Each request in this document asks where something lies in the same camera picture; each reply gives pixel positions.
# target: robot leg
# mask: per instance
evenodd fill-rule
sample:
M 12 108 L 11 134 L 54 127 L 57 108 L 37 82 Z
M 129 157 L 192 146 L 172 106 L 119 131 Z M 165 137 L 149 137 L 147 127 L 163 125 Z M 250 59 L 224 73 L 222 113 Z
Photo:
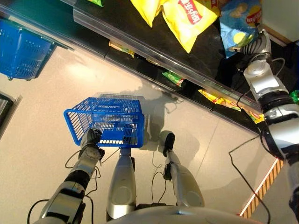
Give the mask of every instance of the robot leg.
M 178 157 L 172 150 L 174 140 L 174 134 L 168 134 L 163 154 L 167 157 L 169 163 L 165 166 L 164 178 L 172 180 L 178 206 L 204 207 L 204 199 L 194 176 L 186 167 L 181 165 Z
M 107 220 L 117 219 L 135 210 L 136 184 L 134 159 L 130 148 L 121 148 L 110 184 Z

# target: lay's chip bag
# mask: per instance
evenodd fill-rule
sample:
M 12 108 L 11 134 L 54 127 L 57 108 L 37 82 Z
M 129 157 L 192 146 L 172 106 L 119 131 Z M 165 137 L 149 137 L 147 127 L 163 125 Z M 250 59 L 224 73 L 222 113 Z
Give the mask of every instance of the lay's chip bag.
M 163 17 L 183 48 L 189 53 L 197 36 L 219 16 L 217 0 L 167 0 Z
M 220 17 L 221 38 L 226 57 L 234 55 L 230 47 L 242 47 L 257 36 L 255 24 L 261 22 L 262 0 L 232 0 Z
M 153 20 L 161 11 L 164 0 L 131 0 L 146 23 L 153 27 Z

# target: yellow chip bag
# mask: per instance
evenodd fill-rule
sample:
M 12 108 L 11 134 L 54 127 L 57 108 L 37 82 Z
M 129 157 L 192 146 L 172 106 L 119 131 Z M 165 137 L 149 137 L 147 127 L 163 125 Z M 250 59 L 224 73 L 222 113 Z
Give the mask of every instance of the yellow chip bag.
M 219 16 L 217 0 L 168 0 L 163 17 L 183 48 L 189 53 L 196 37 Z
M 131 0 L 146 23 L 153 27 L 153 20 L 161 11 L 161 5 L 165 0 Z

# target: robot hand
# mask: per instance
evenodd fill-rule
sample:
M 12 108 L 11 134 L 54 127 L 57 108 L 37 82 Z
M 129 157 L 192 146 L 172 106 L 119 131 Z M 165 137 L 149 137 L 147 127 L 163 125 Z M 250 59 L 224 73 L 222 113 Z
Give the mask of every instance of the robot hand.
M 87 132 L 84 133 L 80 147 L 84 150 L 87 146 L 96 146 L 100 141 L 102 133 L 94 128 L 89 128 Z

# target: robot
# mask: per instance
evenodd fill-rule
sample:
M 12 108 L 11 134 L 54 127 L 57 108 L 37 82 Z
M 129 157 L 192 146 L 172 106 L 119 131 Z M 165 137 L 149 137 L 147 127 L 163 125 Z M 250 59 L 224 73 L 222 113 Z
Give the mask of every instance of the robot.
M 271 43 L 267 32 L 258 26 L 259 36 L 233 51 L 253 55 L 244 76 L 255 100 L 260 104 L 267 128 L 262 130 L 269 152 L 289 165 L 288 177 L 292 195 L 290 208 L 299 220 L 299 105 L 288 95 L 282 82 L 271 69 Z M 79 224 L 85 204 L 86 187 L 98 161 L 105 152 L 97 147 L 101 133 L 89 129 L 81 141 L 79 160 L 52 198 L 43 208 L 35 224 Z M 130 148 L 121 148 L 112 177 L 107 203 L 107 220 L 111 224 L 189 223 L 189 224 L 257 224 L 259 222 L 204 208 L 204 199 L 195 178 L 173 151 L 174 134 L 165 141 L 167 158 L 164 178 L 172 180 L 176 206 L 141 204 L 136 206 L 134 159 Z

